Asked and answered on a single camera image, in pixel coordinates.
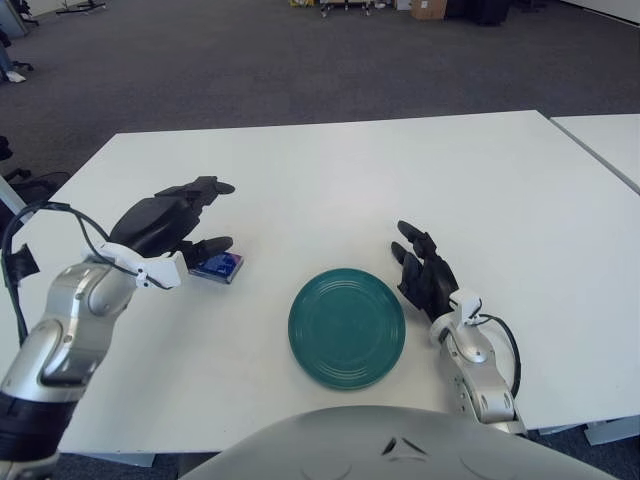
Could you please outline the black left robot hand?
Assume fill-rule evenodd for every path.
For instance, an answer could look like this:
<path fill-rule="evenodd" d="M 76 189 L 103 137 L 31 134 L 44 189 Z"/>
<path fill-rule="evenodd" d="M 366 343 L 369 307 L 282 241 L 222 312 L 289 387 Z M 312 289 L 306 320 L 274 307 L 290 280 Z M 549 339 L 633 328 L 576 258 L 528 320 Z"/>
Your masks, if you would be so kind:
<path fill-rule="evenodd" d="M 233 185 L 215 176 L 200 176 L 191 183 L 169 187 L 129 208 L 112 228 L 109 241 L 144 258 L 180 252 L 186 266 L 193 269 L 233 245 L 229 236 L 198 242 L 186 237 L 200 223 L 205 207 L 234 191 Z"/>

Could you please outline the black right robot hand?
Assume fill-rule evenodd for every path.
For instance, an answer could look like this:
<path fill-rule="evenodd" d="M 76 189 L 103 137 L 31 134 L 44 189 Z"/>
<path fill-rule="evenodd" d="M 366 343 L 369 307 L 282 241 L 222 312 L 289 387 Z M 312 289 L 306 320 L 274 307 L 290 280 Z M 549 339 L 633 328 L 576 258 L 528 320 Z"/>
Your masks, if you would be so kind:
<path fill-rule="evenodd" d="M 391 243 L 392 255 L 402 267 L 397 288 L 416 309 L 435 322 L 452 311 L 449 297 L 459 289 L 456 278 L 427 232 L 403 220 L 397 223 L 397 228 L 413 248 L 410 252 L 396 241 Z"/>

